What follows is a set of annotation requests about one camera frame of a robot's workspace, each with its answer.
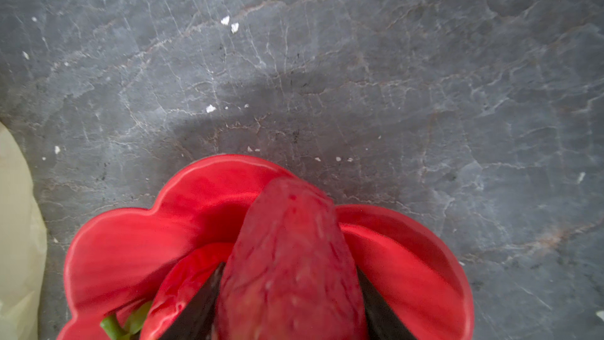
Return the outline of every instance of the gray marble surface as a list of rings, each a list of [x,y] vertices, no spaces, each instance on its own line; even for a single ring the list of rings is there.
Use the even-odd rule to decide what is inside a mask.
[[[427,225],[475,339],[604,338],[604,0],[0,0],[0,120],[48,226],[42,340],[79,227],[216,153]]]

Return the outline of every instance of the green stem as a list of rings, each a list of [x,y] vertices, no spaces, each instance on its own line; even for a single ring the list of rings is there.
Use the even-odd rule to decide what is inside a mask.
[[[127,332],[120,327],[115,313],[110,314],[101,321],[101,328],[105,331],[111,340],[117,340],[120,336],[127,335]]]
[[[124,324],[124,329],[128,331],[128,333],[134,335],[135,333],[140,332],[145,320],[147,320],[147,314],[149,313],[149,309],[151,309],[151,304],[153,304],[153,301],[142,304],[128,316],[128,319],[126,319],[126,323]]]

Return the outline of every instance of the red bowl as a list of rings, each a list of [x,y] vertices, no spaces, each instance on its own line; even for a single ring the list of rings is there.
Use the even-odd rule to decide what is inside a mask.
[[[263,159],[212,156],[179,171],[151,209],[97,215],[75,235],[64,266],[72,319],[57,340],[107,340],[108,313],[150,300],[170,269],[200,246],[234,243],[247,208],[274,178]],[[453,253],[411,218],[370,205],[336,207],[357,264],[419,340],[471,340],[472,293]]]

